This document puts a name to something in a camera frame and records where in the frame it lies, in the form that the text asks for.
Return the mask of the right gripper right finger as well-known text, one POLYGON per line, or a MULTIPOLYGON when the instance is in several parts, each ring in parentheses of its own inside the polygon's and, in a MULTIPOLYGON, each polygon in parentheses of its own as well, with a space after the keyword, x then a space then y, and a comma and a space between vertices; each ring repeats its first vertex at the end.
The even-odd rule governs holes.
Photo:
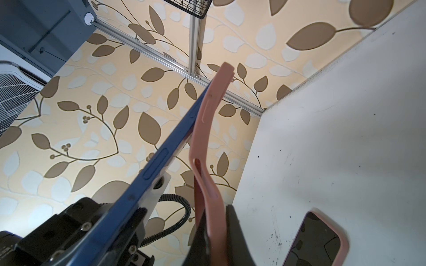
POLYGON ((234 206, 226 206, 227 256, 230 266, 255 266, 234 206))

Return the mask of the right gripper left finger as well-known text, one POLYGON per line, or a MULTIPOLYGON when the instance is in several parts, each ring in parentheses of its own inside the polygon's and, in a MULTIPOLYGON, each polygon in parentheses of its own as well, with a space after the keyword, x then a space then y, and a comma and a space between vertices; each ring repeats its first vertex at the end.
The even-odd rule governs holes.
POLYGON ((191 248, 182 266, 209 266, 210 241, 207 234, 206 219, 202 219, 196 230, 191 248))

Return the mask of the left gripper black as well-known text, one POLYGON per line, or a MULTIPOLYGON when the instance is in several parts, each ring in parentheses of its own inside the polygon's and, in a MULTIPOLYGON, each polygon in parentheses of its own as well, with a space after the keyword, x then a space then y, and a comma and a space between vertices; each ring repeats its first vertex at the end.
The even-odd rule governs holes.
MULTIPOLYGON (((169 174, 157 182, 153 195, 140 212, 139 224, 131 223, 107 252, 106 266, 152 266, 154 257, 139 250, 151 233, 144 229, 155 204, 162 201, 169 174)), ((3 266, 60 266, 58 258, 71 250, 113 206, 118 199, 111 192, 106 197, 84 197, 58 215, 52 216, 24 238, 9 231, 1 232, 1 265, 3 266)))

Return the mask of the blue phone black screen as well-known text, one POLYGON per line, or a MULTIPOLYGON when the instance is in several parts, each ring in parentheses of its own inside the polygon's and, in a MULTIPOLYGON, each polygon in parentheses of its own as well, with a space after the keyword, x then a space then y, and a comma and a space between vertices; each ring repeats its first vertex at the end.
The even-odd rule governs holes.
POLYGON ((148 215, 148 193, 163 178, 166 167, 176 152, 195 132, 196 119, 201 117, 213 85, 209 84, 170 134, 154 157, 138 174, 133 183, 115 201, 98 204, 82 198, 61 213, 73 228, 66 229, 68 237, 54 245, 45 266, 151 266, 139 248, 145 238, 143 219, 148 215))

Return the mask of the pink phone case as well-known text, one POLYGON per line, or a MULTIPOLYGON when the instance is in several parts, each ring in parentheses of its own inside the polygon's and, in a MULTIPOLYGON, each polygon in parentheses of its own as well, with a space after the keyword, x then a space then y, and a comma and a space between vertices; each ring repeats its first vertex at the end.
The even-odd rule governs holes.
POLYGON ((210 266, 227 266, 226 211, 220 189, 212 177, 213 161, 209 147, 213 122, 223 97, 231 83, 235 68, 223 62, 201 102, 191 139, 189 161, 194 174, 195 221, 197 230, 206 237, 203 250, 208 253, 210 266))

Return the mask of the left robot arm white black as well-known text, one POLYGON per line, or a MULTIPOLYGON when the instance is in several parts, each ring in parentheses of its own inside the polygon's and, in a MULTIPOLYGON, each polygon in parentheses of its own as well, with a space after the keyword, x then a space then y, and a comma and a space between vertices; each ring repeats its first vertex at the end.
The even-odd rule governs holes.
MULTIPOLYGON (((124 181, 103 185, 92 198, 77 195, 75 202, 55 214, 38 196, 26 195, 19 201, 10 192, 1 191, 1 265, 44 266, 77 243, 90 227, 106 213, 129 187, 124 181)), ((116 248, 115 266, 163 266, 166 252, 183 261, 182 244, 190 240, 188 223, 194 218, 194 197, 187 182, 169 193, 170 186, 162 180, 154 188, 154 197, 164 206, 145 213, 138 227, 144 236, 135 233, 125 243, 124 251, 116 248)))

